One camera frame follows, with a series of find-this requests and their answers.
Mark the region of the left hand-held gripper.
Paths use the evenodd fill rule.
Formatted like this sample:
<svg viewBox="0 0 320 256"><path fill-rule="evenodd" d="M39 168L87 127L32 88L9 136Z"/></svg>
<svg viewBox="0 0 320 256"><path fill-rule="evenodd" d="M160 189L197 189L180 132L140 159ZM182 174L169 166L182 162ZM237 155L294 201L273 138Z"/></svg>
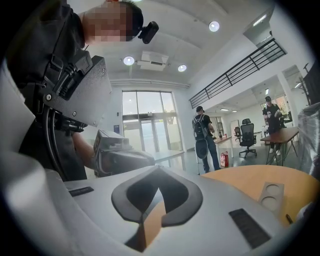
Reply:
<svg viewBox="0 0 320 256"><path fill-rule="evenodd" d="M129 139L112 131L98 130L93 145L94 174L98 178L118 175L140 168L154 166L155 159L144 151L131 150ZM101 153L109 152L109 173L101 170Z"/></svg>

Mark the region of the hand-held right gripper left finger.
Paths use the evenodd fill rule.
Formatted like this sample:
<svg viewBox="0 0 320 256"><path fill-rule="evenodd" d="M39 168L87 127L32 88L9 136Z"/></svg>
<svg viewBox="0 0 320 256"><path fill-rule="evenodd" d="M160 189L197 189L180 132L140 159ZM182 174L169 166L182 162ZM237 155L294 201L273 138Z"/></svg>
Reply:
<svg viewBox="0 0 320 256"><path fill-rule="evenodd" d="M157 169L158 166L148 166L115 176L70 181L65 185L70 191L91 187L91 192L74 197L85 215L116 242L144 251L160 232L160 190L153 182L143 180ZM122 194L138 209L139 222L124 219L114 207L113 201L119 200L119 196L112 194L125 182L130 182L133 188L123 190Z"/></svg>

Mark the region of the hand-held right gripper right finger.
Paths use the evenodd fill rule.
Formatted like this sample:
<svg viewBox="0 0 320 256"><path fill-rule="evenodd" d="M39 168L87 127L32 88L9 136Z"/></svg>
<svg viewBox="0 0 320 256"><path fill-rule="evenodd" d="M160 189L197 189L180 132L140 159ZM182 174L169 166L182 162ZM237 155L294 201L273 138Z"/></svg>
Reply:
<svg viewBox="0 0 320 256"><path fill-rule="evenodd" d="M285 223L258 200L277 166L247 165L190 175L203 195L198 212L185 224L163 227L147 247L149 256L248 256L275 255ZM253 249L230 216L243 209L268 235L264 245Z"/></svg>

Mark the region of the person's left hand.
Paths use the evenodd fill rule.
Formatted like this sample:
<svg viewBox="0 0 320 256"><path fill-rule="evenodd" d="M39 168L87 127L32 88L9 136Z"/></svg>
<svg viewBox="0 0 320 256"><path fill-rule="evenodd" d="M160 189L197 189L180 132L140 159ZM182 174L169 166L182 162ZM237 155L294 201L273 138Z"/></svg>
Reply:
<svg viewBox="0 0 320 256"><path fill-rule="evenodd" d="M101 160L101 165L100 169L103 173L110 173L112 171L112 160L111 160L111 155L108 151L103 151L100 154L100 160Z"/></svg>

